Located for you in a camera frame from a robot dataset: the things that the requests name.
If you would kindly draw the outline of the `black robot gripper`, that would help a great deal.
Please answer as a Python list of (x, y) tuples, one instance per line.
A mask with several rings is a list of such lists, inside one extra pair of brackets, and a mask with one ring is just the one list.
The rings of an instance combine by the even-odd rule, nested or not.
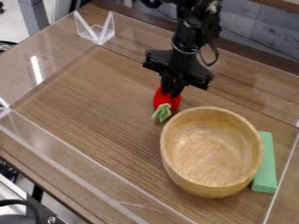
[(170, 50), (148, 49), (144, 53), (142, 67), (157, 72), (161, 77), (161, 92), (170, 92), (176, 98), (184, 87), (190, 85), (208, 89), (213, 74), (207, 69), (208, 63), (200, 63), (196, 54), (200, 48), (180, 49), (172, 45)]

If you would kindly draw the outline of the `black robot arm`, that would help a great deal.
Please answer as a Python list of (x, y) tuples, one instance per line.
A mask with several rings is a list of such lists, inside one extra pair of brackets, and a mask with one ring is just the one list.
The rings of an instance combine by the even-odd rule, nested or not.
[(161, 4), (176, 5), (177, 24), (172, 35), (172, 49), (145, 51), (142, 66), (161, 77), (164, 94), (176, 98), (185, 86), (207, 89), (213, 74), (207, 69), (219, 59), (212, 41), (219, 37), (223, 0), (141, 0), (152, 9)]

